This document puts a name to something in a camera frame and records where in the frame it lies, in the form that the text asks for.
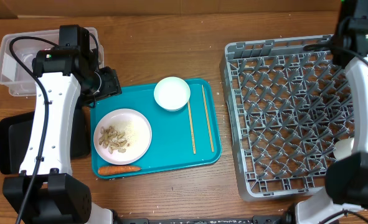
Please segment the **grey dishwasher rack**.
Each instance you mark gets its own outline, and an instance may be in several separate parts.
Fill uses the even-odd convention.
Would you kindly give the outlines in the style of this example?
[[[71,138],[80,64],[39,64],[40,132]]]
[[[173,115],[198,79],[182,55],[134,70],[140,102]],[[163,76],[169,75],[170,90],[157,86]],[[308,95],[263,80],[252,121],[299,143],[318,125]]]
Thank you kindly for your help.
[[[232,42],[220,63],[240,197],[248,202],[312,195],[335,163],[335,143],[354,135],[344,70],[329,35]]]

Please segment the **wooden chopstick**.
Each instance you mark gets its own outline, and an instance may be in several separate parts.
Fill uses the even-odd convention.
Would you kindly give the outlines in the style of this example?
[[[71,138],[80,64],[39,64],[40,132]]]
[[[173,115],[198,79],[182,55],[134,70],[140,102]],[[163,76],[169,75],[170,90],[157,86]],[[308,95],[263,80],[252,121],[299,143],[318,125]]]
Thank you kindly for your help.
[[[193,128],[193,121],[192,121],[191,104],[190,104],[190,101],[189,100],[187,102],[187,108],[188,108],[188,114],[189,114],[189,125],[190,125],[190,130],[191,130],[192,150],[193,150],[193,154],[196,154],[196,141],[195,141],[195,136],[194,136],[194,128]]]
[[[208,133],[209,133],[210,148],[211,148],[212,153],[214,153],[215,152],[214,151],[214,142],[213,142],[211,127],[210,127],[209,110],[208,110],[208,106],[207,106],[207,99],[206,99],[206,96],[205,96],[205,90],[204,90],[203,85],[202,85],[202,96],[203,96],[203,101],[204,101],[205,117],[206,117],[206,121],[207,121]]]

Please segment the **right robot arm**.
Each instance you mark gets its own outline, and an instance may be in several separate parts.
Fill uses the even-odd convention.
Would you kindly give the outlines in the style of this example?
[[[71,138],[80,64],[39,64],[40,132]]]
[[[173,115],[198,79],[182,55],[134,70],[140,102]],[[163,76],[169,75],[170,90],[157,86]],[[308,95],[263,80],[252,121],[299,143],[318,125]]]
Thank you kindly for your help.
[[[311,44],[305,51],[329,49],[333,63],[345,69],[354,108],[351,151],[330,165],[325,186],[307,200],[293,204],[279,223],[335,223],[348,214],[368,210],[368,0],[345,0],[331,40]]]

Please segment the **peanut shells pile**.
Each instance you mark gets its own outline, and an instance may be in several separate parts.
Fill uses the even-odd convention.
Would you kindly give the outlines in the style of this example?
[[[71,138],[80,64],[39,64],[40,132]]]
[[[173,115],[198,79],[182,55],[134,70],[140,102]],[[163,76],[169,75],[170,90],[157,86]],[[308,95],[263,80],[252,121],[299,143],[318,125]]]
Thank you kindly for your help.
[[[115,126],[101,127],[98,144],[108,149],[110,154],[114,152],[125,153],[128,147],[128,140],[125,138],[126,133],[119,131]]]

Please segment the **teal serving tray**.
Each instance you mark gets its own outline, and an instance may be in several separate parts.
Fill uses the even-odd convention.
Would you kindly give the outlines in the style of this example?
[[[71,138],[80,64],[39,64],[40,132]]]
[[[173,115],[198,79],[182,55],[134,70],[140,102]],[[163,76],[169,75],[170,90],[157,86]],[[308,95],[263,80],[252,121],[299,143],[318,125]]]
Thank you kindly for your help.
[[[196,141],[196,154],[193,154],[192,150],[187,106],[179,111],[167,111],[161,108],[154,99],[155,84],[126,86],[122,89],[122,94],[98,101],[96,107],[90,110],[93,172],[97,174],[100,167],[110,165],[97,154],[93,145],[93,132],[102,117],[118,109],[132,109],[144,115],[152,129],[152,141],[145,155],[133,163],[141,170],[118,174],[117,177],[185,169],[217,162],[222,153],[222,145],[211,87],[207,81],[201,78],[188,79],[186,82],[191,90],[189,101]],[[210,148],[202,85],[204,86],[209,110],[214,153]]]

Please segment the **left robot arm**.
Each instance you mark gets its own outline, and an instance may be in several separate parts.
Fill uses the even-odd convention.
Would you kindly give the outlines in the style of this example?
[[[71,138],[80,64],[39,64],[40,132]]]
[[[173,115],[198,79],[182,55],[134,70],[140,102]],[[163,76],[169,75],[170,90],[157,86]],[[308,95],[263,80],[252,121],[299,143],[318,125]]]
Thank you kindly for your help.
[[[100,68],[95,39],[86,28],[61,26],[59,40],[26,68],[36,86],[31,137],[16,177],[2,192],[18,223],[119,223],[118,214],[92,202],[90,189],[72,175],[70,147],[77,105],[121,93],[116,71]]]

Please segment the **white cup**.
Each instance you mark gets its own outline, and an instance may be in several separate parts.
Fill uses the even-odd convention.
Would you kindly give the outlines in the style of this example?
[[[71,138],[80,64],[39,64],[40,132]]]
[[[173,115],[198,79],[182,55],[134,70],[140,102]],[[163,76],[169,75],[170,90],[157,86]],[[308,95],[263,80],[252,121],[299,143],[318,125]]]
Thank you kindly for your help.
[[[335,158],[340,161],[352,154],[352,148],[354,145],[354,138],[343,139],[335,143],[335,150],[333,152]]]

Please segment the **black tray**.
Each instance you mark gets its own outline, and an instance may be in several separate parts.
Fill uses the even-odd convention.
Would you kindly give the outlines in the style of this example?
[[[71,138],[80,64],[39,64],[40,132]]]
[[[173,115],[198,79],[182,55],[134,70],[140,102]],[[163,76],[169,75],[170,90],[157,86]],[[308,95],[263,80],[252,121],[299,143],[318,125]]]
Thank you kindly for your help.
[[[29,145],[34,112],[19,114],[0,121],[0,172],[16,174]],[[90,153],[85,116],[76,109],[73,116],[70,157],[77,159]]]

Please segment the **orange carrot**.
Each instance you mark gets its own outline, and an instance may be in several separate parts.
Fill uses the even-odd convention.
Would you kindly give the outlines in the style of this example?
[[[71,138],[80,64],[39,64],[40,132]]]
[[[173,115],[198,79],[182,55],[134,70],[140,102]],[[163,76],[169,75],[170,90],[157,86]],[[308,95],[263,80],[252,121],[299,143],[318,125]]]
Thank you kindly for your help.
[[[137,172],[141,168],[138,166],[103,166],[98,169],[98,174],[102,176]]]

